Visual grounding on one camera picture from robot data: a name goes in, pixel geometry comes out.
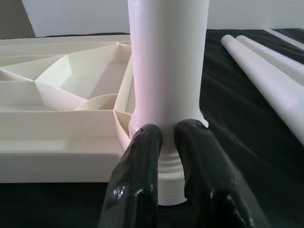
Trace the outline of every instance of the white 3d printed tray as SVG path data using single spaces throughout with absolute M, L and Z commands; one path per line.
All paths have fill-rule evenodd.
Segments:
M 0 182 L 108 182 L 134 107 L 129 36 L 0 41 Z

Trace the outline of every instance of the white plastic tube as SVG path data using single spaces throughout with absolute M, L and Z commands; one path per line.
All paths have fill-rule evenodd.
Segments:
M 304 44 L 302 44 L 299 41 L 296 41 L 296 40 L 294 40 L 294 39 L 292 39 L 292 38 L 290 38 L 288 36 L 283 35 L 282 33 L 274 31 L 272 29 L 266 29 L 265 31 L 268 32 L 268 33 L 270 33 L 270 34 L 272 34 L 272 35 L 274 35 L 274 36 L 276 36 L 276 37 L 278 37 L 278 38 L 280 38 L 281 40 L 283 40 L 283 41 L 285 41 L 287 43 L 290 43 L 290 44 L 296 46 L 297 48 L 299 48 L 301 50 L 304 50 Z
M 222 44 L 304 145 L 304 87 L 232 36 Z
M 245 36 L 238 36 L 237 40 L 256 52 L 263 59 L 290 76 L 304 86 L 304 65 L 288 58 L 270 48 L 267 48 Z
M 128 0 L 136 105 L 130 136 L 145 124 L 163 133 L 159 204 L 185 201 L 173 130 L 199 108 L 209 0 Z

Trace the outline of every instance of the white cylindrical tube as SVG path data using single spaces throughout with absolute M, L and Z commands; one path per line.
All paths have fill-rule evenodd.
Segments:
M 237 40 L 256 52 L 263 59 L 290 76 L 304 86 L 304 65 L 288 58 L 270 48 L 267 48 L 245 36 L 238 36 Z
M 232 36 L 222 44 L 304 145 L 304 87 Z
M 269 32 L 270 34 L 280 38 L 281 40 L 287 42 L 287 43 L 290 43 L 291 45 L 294 45 L 296 46 L 297 48 L 301 49 L 301 50 L 304 50 L 304 44 L 302 44 L 301 42 L 299 41 L 296 41 L 290 37 L 287 37 L 285 36 L 284 34 L 282 33 L 279 33 L 277 31 L 274 31 L 272 29 L 265 29 L 266 32 Z
M 208 6 L 209 0 L 128 0 L 136 97 L 129 131 L 132 137 L 145 124 L 162 130 L 159 177 L 166 178 L 159 185 L 167 186 L 160 186 L 160 199 L 184 182 L 175 124 L 194 118 L 208 125 L 199 108 Z M 177 192 L 182 196 L 159 204 L 185 201 Z

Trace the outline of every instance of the white wall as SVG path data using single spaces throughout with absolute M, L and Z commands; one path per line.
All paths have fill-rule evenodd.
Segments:
M 23 0 L 36 36 L 129 32 L 127 0 Z M 304 0 L 210 0 L 210 29 L 304 28 Z

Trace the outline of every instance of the black clamp jaw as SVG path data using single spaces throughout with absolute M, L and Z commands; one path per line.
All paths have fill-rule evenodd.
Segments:
M 269 228 L 242 174 L 200 121 L 175 126 L 174 140 L 192 210 L 189 228 Z M 158 157 L 162 133 L 152 124 L 133 137 L 115 167 L 98 228 L 156 228 Z

